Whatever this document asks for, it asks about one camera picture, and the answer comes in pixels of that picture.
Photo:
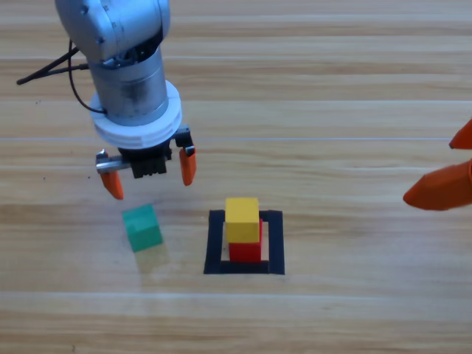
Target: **orange object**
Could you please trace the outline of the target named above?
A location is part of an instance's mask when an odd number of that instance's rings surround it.
[[[125,197],[118,172],[101,173],[100,177],[102,178],[103,186],[112,196],[119,200]]]
[[[472,160],[424,175],[403,200],[412,207],[436,211],[472,204]]]
[[[191,156],[187,156],[185,149],[181,149],[180,156],[180,168],[182,170],[182,179],[184,185],[190,186],[193,183],[195,178],[195,173],[197,171],[197,152],[195,151]]]
[[[472,119],[457,132],[449,146],[452,149],[472,150]]]

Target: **black cable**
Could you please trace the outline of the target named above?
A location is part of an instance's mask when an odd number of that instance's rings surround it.
[[[89,69],[88,64],[80,64],[80,65],[73,66],[71,68],[72,71],[75,71],[75,70],[88,70],[88,69]],[[35,77],[34,80],[42,79],[43,77],[48,77],[48,76],[52,76],[52,75],[63,74],[64,72],[69,72],[69,68],[67,67],[67,68],[62,68],[62,69],[57,69],[57,70],[51,70],[50,72],[47,72],[46,74]]]
[[[72,53],[76,48],[72,49],[72,39],[69,40],[69,54]],[[79,97],[79,94],[77,93],[77,90],[75,89],[75,84],[74,84],[74,79],[72,77],[72,56],[73,55],[70,55],[69,58],[68,58],[68,71],[69,71],[69,81],[71,83],[71,87],[72,87],[72,91],[74,92],[74,95],[75,95],[75,98],[77,98],[77,100],[79,101],[79,103],[87,108],[89,111],[91,112],[95,112],[95,113],[100,113],[100,114],[106,114],[106,111],[98,111],[97,109],[93,109],[91,107],[88,107]]]
[[[74,55],[76,55],[79,52],[78,48],[74,48],[73,50],[70,50],[66,54],[64,54],[62,57],[54,60],[52,63],[46,65],[42,69],[39,69],[37,72],[32,73],[31,75],[24,77],[23,79],[20,79],[16,81],[17,85],[24,85],[25,83],[28,83],[31,80],[36,80],[40,77],[43,77],[42,75],[47,74],[48,72],[51,71],[51,69],[55,68],[56,66],[61,65],[63,62],[66,60],[70,60]]]

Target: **black tape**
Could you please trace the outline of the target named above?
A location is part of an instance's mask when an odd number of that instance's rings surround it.
[[[269,259],[260,263],[230,262],[221,260],[223,246],[224,210],[210,210],[208,241],[204,274],[281,274],[285,275],[283,242],[283,214],[275,210],[262,211],[259,217],[268,223]]]

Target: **yellow cube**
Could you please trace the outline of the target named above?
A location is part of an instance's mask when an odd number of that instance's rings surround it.
[[[225,224],[228,243],[259,242],[257,198],[227,198]]]

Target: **wooden block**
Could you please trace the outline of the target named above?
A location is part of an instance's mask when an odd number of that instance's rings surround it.
[[[126,233],[133,252],[139,252],[162,243],[161,229],[151,204],[123,212]]]
[[[263,221],[260,220],[259,242],[256,243],[230,243],[229,261],[258,263],[262,260],[263,246]]]
[[[227,198],[225,210],[228,243],[259,241],[259,201],[257,198]]]

